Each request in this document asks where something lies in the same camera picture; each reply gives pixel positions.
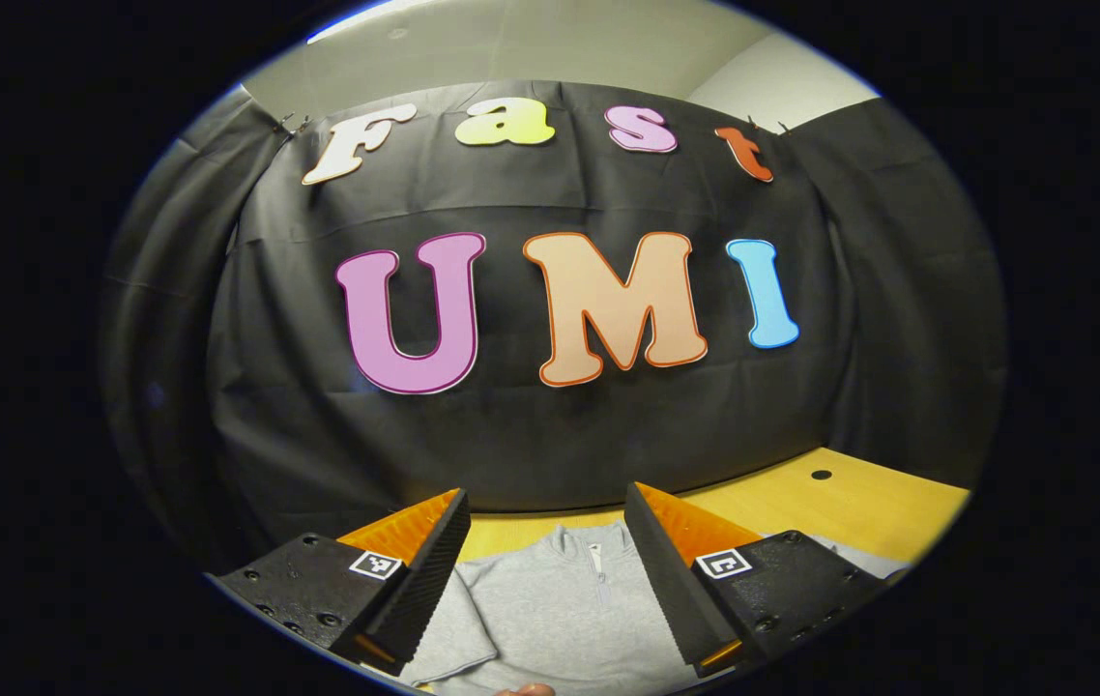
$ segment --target gray sweatshirt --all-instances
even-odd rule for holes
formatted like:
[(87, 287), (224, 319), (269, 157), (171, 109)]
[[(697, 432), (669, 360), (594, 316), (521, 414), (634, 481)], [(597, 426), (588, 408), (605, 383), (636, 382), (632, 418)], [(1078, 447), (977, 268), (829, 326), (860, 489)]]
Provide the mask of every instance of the gray sweatshirt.
[[(904, 567), (815, 539), (878, 577)], [(702, 680), (683, 664), (616, 521), (560, 524), (531, 546), (458, 564), (400, 682), (432, 683), (440, 696), (534, 682), (558, 696), (661, 696)]]

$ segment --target table surface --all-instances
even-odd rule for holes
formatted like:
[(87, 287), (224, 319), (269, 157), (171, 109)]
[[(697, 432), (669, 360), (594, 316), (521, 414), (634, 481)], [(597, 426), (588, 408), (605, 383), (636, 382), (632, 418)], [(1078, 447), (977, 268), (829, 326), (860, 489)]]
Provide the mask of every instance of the table surface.
[[(812, 473), (829, 472), (828, 478)], [(946, 532), (969, 493), (827, 449), (816, 449), (748, 476), (679, 493), (682, 500), (752, 532), (798, 529), (868, 554), (916, 563)], [(624, 507), (566, 512), (474, 512), (460, 561), (527, 548), (566, 528), (610, 524)]]

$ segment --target zipper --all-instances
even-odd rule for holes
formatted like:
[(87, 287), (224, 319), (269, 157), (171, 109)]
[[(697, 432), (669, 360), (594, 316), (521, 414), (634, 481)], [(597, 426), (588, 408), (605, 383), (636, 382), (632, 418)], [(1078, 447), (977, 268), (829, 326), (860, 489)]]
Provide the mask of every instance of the zipper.
[(590, 543), (588, 557), (594, 564), (594, 577), (597, 581), (597, 600), (607, 604), (610, 600), (610, 586), (606, 585), (606, 573), (602, 572), (602, 545)]

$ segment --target cutout letter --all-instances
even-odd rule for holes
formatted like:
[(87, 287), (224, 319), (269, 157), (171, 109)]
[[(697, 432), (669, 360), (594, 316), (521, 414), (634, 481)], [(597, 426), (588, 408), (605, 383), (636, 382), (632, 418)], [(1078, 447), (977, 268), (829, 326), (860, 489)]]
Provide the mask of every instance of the cutout letter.
[(726, 254), (738, 261), (748, 281), (755, 325), (748, 340), (758, 349), (779, 349), (799, 339), (799, 325), (785, 313), (785, 300), (774, 269), (778, 251), (762, 239), (735, 239)]
[(678, 145), (673, 133), (661, 128), (666, 119), (652, 109), (612, 107), (606, 111), (606, 123), (615, 126), (610, 131), (610, 140), (624, 150), (670, 153)]
[(739, 129), (719, 128), (714, 133), (725, 140), (727, 145), (730, 145), (730, 154), (735, 155), (735, 162), (744, 167), (744, 172), (748, 172), (748, 176), (756, 180), (767, 181), (767, 184), (774, 179), (774, 173), (757, 162), (757, 155), (761, 153), (761, 147), (757, 147), (755, 142), (744, 137), (744, 133), (739, 132)]
[(301, 184), (306, 186), (320, 184), (329, 178), (355, 172), (356, 167), (361, 166), (361, 157), (354, 155), (356, 147), (364, 145), (367, 153), (373, 153), (386, 141), (386, 136), (391, 135), (393, 120), (404, 123), (416, 114), (417, 104), (404, 104), (334, 124), (331, 126), (331, 140), (326, 144), (319, 164), (306, 173)]
[(546, 124), (546, 104), (537, 99), (507, 97), (479, 101), (469, 107), (469, 115), (472, 118), (457, 128), (457, 140), (465, 145), (505, 141), (537, 145), (554, 136), (554, 129)]
[(602, 374), (602, 360), (588, 349), (587, 324), (619, 369), (631, 369), (649, 314), (652, 343), (644, 357), (650, 365), (669, 368), (704, 357), (708, 343), (696, 330), (688, 281), (691, 253), (682, 234), (648, 233), (624, 283), (584, 234), (556, 232), (525, 242), (524, 256), (541, 266), (550, 305), (551, 353), (541, 365), (541, 382), (568, 387)]
[(386, 279), (399, 268), (395, 252), (377, 251), (339, 264), (334, 280), (345, 292), (348, 339), (356, 369), (396, 394), (435, 394), (465, 378), (476, 360), (476, 311), (472, 263), (485, 251), (480, 234), (443, 234), (418, 246), (417, 259), (435, 273), (439, 345), (426, 356), (406, 356), (392, 336)]

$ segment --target black cloth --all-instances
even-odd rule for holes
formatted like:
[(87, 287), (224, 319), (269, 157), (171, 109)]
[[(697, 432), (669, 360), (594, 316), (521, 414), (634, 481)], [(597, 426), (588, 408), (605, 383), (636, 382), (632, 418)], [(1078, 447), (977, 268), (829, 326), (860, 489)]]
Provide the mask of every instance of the black cloth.
[[(458, 142), (466, 107), (497, 97), (544, 102), (553, 140)], [(823, 444), (949, 484), (982, 463), (1004, 366), (996, 265), (965, 194), (880, 100), (776, 135), (626, 89), (468, 84), (352, 108), (285, 141), (252, 101), (229, 99), (235, 109), (227, 99), (194, 129), (215, 139), (185, 137), (198, 153), (174, 147), (148, 177), (106, 306), (117, 439), (196, 548), (249, 545), (241, 564), (454, 486), (480, 511), (615, 504), (634, 479), (682, 490)], [(339, 120), (404, 102), (417, 115), (374, 153), (359, 148), (360, 170), (299, 184)], [(659, 111), (678, 150), (617, 146), (602, 114), (619, 104)], [(741, 172), (717, 128), (757, 142), (774, 180)], [(383, 391), (352, 360), (334, 268), (399, 254), (395, 343), (424, 354), (438, 325), (415, 250), (453, 232), (487, 239), (474, 262), (474, 368), (435, 396)], [(644, 234), (690, 239), (707, 356), (648, 365), (647, 325), (624, 372), (591, 333), (603, 374), (542, 384), (546, 286), (522, 244), (550, 232), (586, 234), (620, 277)], [(777, 247), (794, 343), (748, 342), (752, 303), (724, 251), (737, 237)]]

